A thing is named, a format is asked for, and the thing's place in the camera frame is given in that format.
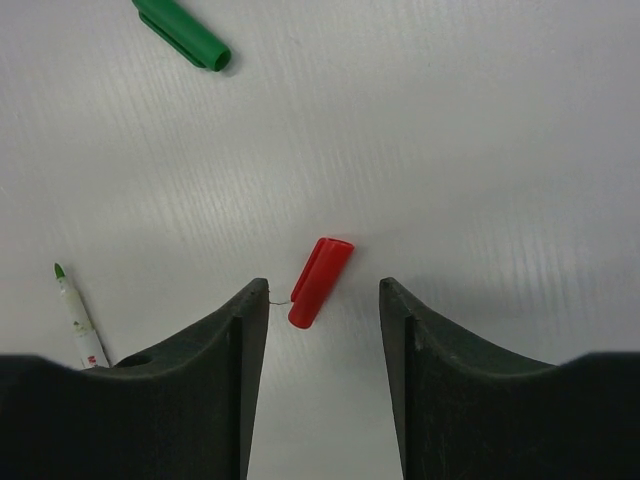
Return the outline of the green pen cap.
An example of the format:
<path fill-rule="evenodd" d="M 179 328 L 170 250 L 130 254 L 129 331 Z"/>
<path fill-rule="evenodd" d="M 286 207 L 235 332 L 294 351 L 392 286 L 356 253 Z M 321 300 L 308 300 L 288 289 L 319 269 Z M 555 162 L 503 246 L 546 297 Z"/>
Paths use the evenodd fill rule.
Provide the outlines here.
<path fill-rule="evenodd" d="M 140 20 L 193 66 L 213 72 L 232 60 L 230 48 L 177 1 L 133 0 Z"/>

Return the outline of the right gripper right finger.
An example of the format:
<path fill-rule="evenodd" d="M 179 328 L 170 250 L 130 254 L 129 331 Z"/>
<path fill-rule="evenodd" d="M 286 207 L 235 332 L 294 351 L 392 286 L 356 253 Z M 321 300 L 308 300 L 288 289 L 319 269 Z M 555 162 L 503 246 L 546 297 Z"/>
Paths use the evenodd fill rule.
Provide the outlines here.
<path fill-rule="evenodd" d="M 635 479 L 639 356 L 561 365 L 499 347 L 392 278 L 379 314 L 407 479 Z"/>

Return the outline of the green whiteboard marker pen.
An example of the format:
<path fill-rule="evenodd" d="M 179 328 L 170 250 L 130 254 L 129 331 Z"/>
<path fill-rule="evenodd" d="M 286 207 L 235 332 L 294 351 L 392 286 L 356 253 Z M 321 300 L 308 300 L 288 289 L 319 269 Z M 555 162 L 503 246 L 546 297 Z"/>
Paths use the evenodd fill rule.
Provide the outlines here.
<path fill-rule="evenodd" d="M 110 368 L 111 364 L 107 359 L 97 330 L 89 318 L 80 293 L 59 263 L 54 264 L 54 274 L 60 289 L 60 297 L 68 313 L 74 342 L 80 354 L 83 368 Z"/>

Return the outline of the red pen cap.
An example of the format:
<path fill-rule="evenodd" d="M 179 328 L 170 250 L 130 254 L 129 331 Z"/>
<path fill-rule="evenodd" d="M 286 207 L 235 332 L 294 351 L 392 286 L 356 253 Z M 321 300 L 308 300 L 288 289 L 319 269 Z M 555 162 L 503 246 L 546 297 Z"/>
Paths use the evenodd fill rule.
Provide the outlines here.
<path fill-rule="evenodd" d="M 290 295 L 288 320 L 293 326 L 311 327 L 354 251 L 344 240 L 322 237 L 316 242 Z"/>

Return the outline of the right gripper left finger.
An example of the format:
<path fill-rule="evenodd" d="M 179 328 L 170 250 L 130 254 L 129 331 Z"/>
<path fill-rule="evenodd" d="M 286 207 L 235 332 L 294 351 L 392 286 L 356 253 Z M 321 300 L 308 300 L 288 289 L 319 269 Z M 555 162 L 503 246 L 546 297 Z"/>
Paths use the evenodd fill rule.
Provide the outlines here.
<path fill-rule="evenodd" d="M 252 280 L 217 311 L 111 368 L 1 359 L 5 479 L 243 479 L 269 319 Z"/>

